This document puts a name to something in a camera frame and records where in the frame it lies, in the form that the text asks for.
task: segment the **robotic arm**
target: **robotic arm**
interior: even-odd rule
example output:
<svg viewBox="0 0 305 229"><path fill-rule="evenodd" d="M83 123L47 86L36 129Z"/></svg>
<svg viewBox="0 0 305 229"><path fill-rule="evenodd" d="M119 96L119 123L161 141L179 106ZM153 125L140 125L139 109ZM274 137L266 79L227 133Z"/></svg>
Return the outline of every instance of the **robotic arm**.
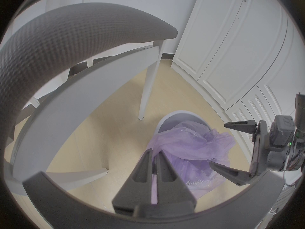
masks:
<svg viewBox="0 0 305 229"><path fill-rule="evenodd" d="M305 95L295 98L295 121L277 115L267 131L266 121L229 122L224 127L252 134L254 149L249 171L236 170L210 161L210 167L238 186L250 184L265 170L298 170L305 159Z"/></svg>

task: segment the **floor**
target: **floor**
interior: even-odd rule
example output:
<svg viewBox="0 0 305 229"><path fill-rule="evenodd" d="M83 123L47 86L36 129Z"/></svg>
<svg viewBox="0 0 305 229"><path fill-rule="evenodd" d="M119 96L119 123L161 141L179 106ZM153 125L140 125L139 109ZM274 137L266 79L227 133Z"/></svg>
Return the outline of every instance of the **floor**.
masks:
<svg viewBox="0 0 305 229"><path fill-rule="evenodd" d="M71 195L95 207L114 212L111 200L146 149L157 123L175 110L192 111L218 132L230 132L223 127L223 121L204 98L170 65L171 60L161 60L143 120L137 117L146 71L112 94L65 142L51 162L48 172L95 170L102 167L109 170L106 176L68 191ZM25 121L16 126L15 137ZM10 160L13 145L14 142L6 148L7 160ZM231 167L249 169L249 163L238 144L230 150L229 159ZM244 188L225 181L198 200L196 212L220 204ZM37 214L28 197L16 194L14 197L40 228L50 228Z"/></svg>

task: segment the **cabinet door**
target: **cabinet door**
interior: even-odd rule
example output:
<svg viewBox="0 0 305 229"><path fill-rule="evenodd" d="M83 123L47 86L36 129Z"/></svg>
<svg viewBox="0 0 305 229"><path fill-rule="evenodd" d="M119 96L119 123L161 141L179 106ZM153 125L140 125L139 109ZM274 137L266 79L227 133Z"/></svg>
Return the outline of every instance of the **cabinet door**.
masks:
<svg viewBox="0 0 305 229"><path fill-rule="evenodd" d="M197 0L173 62L198 80L230 30L242 0Z"/></svg>
<svg viewBox="0 0 305 229"><path fill-rule="evenodd" d="M267 72L286 29L287 14L277 0L243 0L232 28L198 82L228 109Z"/></svg>
<svg viewBox="0 0 305 229"><path fill-rule="evenodd" d="M241 101L238 101L231 108L229 108L226 111L226 114L232 121L253 120L252 115L250 114L250 112L247 110L247 108ZM252 135L248 134L248 133L244 133L244 132L234 131L234 130L231 130L231 132L233 133L233 135L242 136L242 138L245 140L245 143L247 144L247 149L245 149L245 147L242 147L242 145L240 145L240 147L242 148L246 157L251 156L252 152L253 152Z"/></svg>
<svg viewBox="0 0 305 229"><path fill-rule="evenodd" d="M288 18L283 47L257 86L267 98L276 115L290 115L295 109L295 95L305 93L305 46Z"/></svg>
<svg viewBox="0 0 305 229"><path fill-rule="evenodd" d="M255 85L242 99L242 103L249 110L254 120L258 123L260 120L267 122L268 131L274 121L275 115L262 92Z"/></svg>

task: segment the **plastic bag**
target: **plastic bag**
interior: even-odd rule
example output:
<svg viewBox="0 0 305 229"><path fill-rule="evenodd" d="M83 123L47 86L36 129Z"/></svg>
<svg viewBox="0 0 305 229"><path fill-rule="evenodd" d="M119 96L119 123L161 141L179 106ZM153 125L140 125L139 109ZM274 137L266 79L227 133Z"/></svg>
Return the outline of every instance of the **plastic bag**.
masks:
<svg viewBox="0 0 305 229"><path fill-rule="evenodd" d="M171 130L153 136L147 145L155 157L164 151L196 199L221 185L225 178L213 171L208 161L230 166L228 152L235 145L227 132L219 134L206 125L184 121ZM152 178L152 204L157 203L156 177Z"/></svg>

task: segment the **purple plastic bag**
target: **purple plastic bag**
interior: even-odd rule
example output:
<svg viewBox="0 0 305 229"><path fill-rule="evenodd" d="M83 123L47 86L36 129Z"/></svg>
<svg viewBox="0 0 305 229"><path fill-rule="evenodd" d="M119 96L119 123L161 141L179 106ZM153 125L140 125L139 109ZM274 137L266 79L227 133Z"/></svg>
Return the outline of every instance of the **purple plastic bag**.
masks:
<svg viewBox="0 0 305 229"><path fill-rule="evenodd" d="M206 125L184 121L171 130L153 136L147 145L155 157L164 151L196 199L221 185L225 178L213 171L208 161L230 166L228 152L235 145L227 132L219 134ZM152 204L157 204L156 176L152 177Z"/></svg>

